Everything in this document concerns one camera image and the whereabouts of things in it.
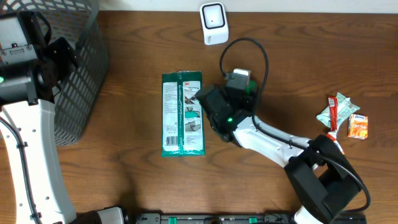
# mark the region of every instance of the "gray basket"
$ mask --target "gray basket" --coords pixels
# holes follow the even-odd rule
[[[64,37],[75,48],[79,69],[61,83],[55,97],[55,142],[76,143],[86,128],[96,97],[109,70],[109,58],[98,29],[97,0],[0,0],[0,14],[39,11],[50,22],[52,41]],[[43,32],[46,26],[42,21]]]

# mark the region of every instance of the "red and white packet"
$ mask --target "red and white packet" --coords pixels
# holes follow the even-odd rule
[[[328,136],[340,149],[341,153],[344,154],[343,148],[337,142],[337,98],[334,96],[329,96],[329,108],[330,108],[330,131],[326,136]]]

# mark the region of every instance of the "small orange carton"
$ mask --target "small orange carton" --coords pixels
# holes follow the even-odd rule
[[[348,137],[366,139],[368,137],[368,117],[351,114],[348,123]]]

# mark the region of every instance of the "wooden table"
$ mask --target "wooden table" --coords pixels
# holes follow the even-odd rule
[[[206,156],[162,158],[161,74],[203,71],[223,83],[226,44],[203,43],[198,12],[100,12],[111,69],[81,141],[59,148],[63,179],[77,212],[116,204],[165,213],[295,212],[300,202],[284,170],[254,151],[222,142],[205,122]],[[258,115],[288,133],[315,138],[316,115],[340,92],[369,116],[369,138],[338,140],[372,196],[368,223],[398,222],[398,16],[229,13],[229,41],[253,37],[267,49],[270,76]],[[260,51],[241,43],[228,69],[262,79]],[[15,199],[4,143],[1,223],[14,223]],[[362,206],[358,195],[349,208]]]

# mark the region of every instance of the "green clip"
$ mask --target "green clip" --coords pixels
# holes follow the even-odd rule
[[[249,218],[249,223],[257,223],[257,218]]]
[[[169,224],[177,224],[177,218],[169,218]]]

